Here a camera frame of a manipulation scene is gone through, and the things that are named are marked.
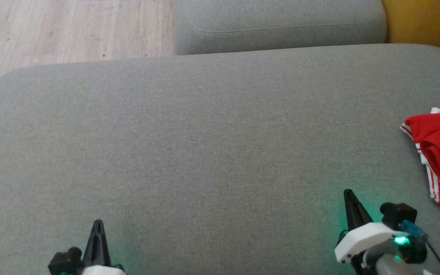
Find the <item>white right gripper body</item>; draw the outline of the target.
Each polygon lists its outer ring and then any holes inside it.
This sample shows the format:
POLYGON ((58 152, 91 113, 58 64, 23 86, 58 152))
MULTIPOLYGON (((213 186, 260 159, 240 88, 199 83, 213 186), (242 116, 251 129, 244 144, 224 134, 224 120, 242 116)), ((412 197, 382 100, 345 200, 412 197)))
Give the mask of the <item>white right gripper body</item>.
POLYGON ((342 237, 335 247, 335 257, 339 263, 349 264, 355 275, 374 275, 384 255, 400 254, 394 237, 396 231, 383 223, 367 223, 342 237))

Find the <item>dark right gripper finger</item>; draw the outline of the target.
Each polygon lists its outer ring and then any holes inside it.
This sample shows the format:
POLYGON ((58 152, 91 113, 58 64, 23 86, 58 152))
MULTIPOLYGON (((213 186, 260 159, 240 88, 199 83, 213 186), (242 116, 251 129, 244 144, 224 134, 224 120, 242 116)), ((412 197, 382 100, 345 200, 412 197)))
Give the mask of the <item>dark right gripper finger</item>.
POLYGON ((373 222, 373 219, 370 217, 368 211, 365 209, 362 203, 358 200, 353 190, 346 189, 344 190, 343 195, 349 231, 373 222))

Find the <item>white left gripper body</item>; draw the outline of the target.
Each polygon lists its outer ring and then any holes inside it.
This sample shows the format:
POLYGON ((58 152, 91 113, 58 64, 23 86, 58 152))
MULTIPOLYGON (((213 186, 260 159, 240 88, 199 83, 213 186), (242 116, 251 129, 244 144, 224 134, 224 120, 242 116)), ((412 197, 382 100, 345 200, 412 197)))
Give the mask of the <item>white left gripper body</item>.
POLYGON ((84 268, 81 275, 127 275, 122 269, 102 265, 84 268))

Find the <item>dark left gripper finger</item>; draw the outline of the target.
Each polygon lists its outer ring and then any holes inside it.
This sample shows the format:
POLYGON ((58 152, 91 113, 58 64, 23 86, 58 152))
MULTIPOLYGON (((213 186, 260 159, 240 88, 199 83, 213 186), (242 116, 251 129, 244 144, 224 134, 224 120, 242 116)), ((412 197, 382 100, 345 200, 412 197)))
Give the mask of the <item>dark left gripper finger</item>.
POLYGON ((96 265, 112 266, 102 220, 95 220, 93 222, 87 247, 84 250, 84 266, 91 267, 96 265))

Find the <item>large grey sofa seat cushion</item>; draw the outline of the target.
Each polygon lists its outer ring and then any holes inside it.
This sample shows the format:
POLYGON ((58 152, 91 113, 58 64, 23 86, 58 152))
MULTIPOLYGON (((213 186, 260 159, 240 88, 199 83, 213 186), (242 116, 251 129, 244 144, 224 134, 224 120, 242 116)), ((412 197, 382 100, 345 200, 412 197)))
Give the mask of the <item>large grey sofa seat cushion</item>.
POLYGON ((139 274, 353 275, 343 191, 418 210, 407 117, 440 108, 440 49, 346 45, 20 68, 0 77, 0 275, 49 275, 102 219, 139 274))

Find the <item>small grey sofa seat cushion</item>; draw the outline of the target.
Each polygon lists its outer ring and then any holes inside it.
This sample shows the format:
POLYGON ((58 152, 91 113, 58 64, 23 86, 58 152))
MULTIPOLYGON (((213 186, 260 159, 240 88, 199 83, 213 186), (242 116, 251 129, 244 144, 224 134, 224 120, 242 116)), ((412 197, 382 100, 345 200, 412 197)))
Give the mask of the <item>small grey sofa seat cushion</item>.
POLYGON ((381 0, 174 0, 177 55, 384 43, 381 0))

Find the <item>yellow sofa backrest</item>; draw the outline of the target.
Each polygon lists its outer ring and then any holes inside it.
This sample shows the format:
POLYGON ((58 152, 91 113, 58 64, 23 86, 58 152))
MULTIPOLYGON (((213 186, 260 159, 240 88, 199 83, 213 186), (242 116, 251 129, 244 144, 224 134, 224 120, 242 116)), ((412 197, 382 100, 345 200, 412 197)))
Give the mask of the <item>yellow sofa backrest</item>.
POLYGON ((387 42, 440 48, 440 0, 382 0, 387 42))

